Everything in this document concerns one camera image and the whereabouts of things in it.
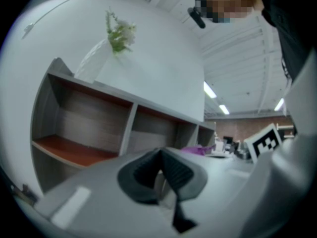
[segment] orange shelf board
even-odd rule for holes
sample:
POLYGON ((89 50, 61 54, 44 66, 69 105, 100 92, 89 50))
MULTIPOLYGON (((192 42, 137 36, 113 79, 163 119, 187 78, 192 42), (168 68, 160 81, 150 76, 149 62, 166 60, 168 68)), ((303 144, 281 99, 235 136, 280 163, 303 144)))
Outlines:
POLYGON ((57 157, 84 167, 118 157, 114 153, 87 147, 56 135, 34 140, 34 142, 57 157))

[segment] wooden shelf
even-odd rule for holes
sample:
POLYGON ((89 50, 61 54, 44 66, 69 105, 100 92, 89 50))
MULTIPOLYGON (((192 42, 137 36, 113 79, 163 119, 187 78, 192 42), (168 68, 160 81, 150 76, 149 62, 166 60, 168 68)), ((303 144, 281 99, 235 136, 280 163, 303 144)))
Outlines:
POLYGON ((91 97, 98 98, 98 99, 103 100, 103 101, 114 103, 114 104, 117 104, 117 105, 120 105, 120 106, 123 106, 126 108, 131 107, 133 104, 132 102, 129 102, 129 101, 120 99, 118 97, 115 97, 113 95, 98 91, 96 89, 93 89, 91 87, 85 86, 85 85, 80 84, 80 83, 76 83, 76 82, 72 82, 72 81, 69 81, 69 80, 66 80, 63 78, 59 78, 59 77, 57 77, 55 75, 51 75, 51 74, 49 75, 49 77, 51 80, 56 80, 59 84, 61 84, 66 89, 71 89, 73 91, 81 92, 81 93, 87 94, 91 97))
POLYGON ((164 114, 164 113, 162 113, 160 111, 156 111, 156 110, 153 110, 153 109, 146 108, 146 107, 141 106, 141 105, 138 106, 138 112, 139 113, 143 113, 143 114, 147 114, 147 115, 159 118, 159 119, 164 119, 164 120, 169 120, 169 121, 179 122, 179 123, 189 123, 188 121, 185 121, 185 120, 182 120, 180 118, 164 114))
POLYGON ((213 144, 214 131, 200 125, 198 130, 197 143, 202 146, 209 146, 213 144))
POLYGON ((34 140, 32 145, 51 157, 77 168, 117 157, 114 153, 87 147, 56 135, 34 140))

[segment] ceiling light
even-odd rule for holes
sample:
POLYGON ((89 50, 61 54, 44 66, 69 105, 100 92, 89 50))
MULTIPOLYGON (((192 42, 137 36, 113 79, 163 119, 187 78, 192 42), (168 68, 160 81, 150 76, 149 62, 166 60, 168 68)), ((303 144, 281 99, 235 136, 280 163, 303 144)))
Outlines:
POLYGON ((221 108, 222 112, 224 112, 225 115, 230 114, 225 105, 219 105, 219 107, 221 108))
POLYGON ((214 93, 214 91, 210 88, 210 86, 206 82, 204 82, 204 91, 205 93, 208 94, 210 98, 212 99, 217 98, 216 93, 214 93))
POLYGON ((280 108, 282 107, 283 103, 284 103, 284 99, 282 98, 282 99, 279 101, 279 103, 277 104, 277 106, 275 107, 274 111, 279 111, 280 108))

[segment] vase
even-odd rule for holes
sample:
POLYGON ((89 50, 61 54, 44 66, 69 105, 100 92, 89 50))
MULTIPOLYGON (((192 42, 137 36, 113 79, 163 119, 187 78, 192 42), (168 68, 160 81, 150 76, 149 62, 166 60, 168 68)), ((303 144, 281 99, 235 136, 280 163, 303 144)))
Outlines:
POLYGON ((75 72, 74 78, 93 83, 111 54, 112 46, 108 39, 100 41, 81 61, 75 72))

